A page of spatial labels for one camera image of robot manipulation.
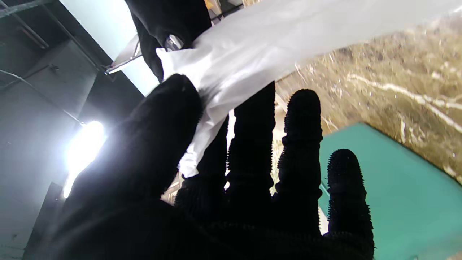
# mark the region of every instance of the gloved hand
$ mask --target gloved hand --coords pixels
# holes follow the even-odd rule
[[[270,197],[274,91],[273,82],[235,109],[235,137],[227,161],[229,188],[223,189],[226,158],[226,128],[223,126],[205,151],[198,166],[199,174],[186,178],[178,191],[176,207],[211,232],[214,232],[215,223],[234,223],[238,229],[250,225],[317,241],[317,251],[304,254],[306,248],[302,247],[291,256],[330,259],[332,252],[352,250],[353,256],[349,258],[345,254],[344,259],[357,256],[372,259],[374,242],[366,191],[358,160],[349,150],[334,152],[329,161],[329,232],[321,237],[318,215],[318,199],[322,193],[319,189],[321,108],[312,90],[297,91],[289,102],[285,118],[287,135],[283,137],[284,151],[278,163],[280,181],[276,184],[277,193]],[[268,247],[273,247],[274,251],[265,255],[265,250],[255,244],[255,237],[246,232],[234,230],[217,232],[217,235],[243,255],[272,258],[274,251],[289,252],[289,248],[295,247],[281,242],[272,246],[267,238],[253,234]]]

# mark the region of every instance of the black cloth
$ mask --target black cloth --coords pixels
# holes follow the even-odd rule
[[[212,26],[204,0],[125,0],[132,14],[141,53],[159,82],[164,79],[156,48],[165,48],[169,35],[180,38],[182,49]]]

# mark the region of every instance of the brown floor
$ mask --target brown floor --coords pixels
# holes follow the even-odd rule
[[[285,106],[313,89],[324,134],[365,122],[462,184],[462,17],[335,50],[277,81]]]

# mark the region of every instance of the gray wall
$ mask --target gray wall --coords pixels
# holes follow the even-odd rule
[[[78,117],[97,72],[72,42],[54,48],[30,71],[47,64],[59,70],[27,81]],[[76,125],[25,83],[0,92],[0,260],[22,256],[50,183],[64,184]]]

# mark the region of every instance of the metal beam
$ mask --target metal beam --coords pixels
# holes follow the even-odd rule
[[[17,13],[17,12],[27,10],[29,8],[33,8],[33,7],[36,7],[36,6],[39,6],[39,5],[51,3],[52,1],[53,0],[35,0],[35,1],[29,2],[29,3],[25,3],[25,4],[21,4],[21,5],[17,5],[17,6],[6,7],[5,9],[0,10],[0,19],[5,17],[5,16]]]
[[[46,7],[42,6],[48,16],[61,28],[61,30],[77,45],[79,50],[82,52],[84,57],[100,72],[104,72],[101,62],[97,58],[94,58],[93,55],[87,51],[87,49],[72,35],[71,32],[59,21],[59,19]]]
[[[2,0],[0,0],[0,5],[3,6],[4,8],[8,8],[9,6],[7,6]],[[26,28],[26,30],[35,37],[35,39],[40,43],[40,48],[42,49],[46,49],[48,47],[50,47],[48,45],[47,42],[45,42],[45,40],[42,39],[42,37],[40,37],[32,28],[30,28],[26,22],[24,22],[17,14],[15,13],[12,13],[11,16],[13,16],[24,28]]]

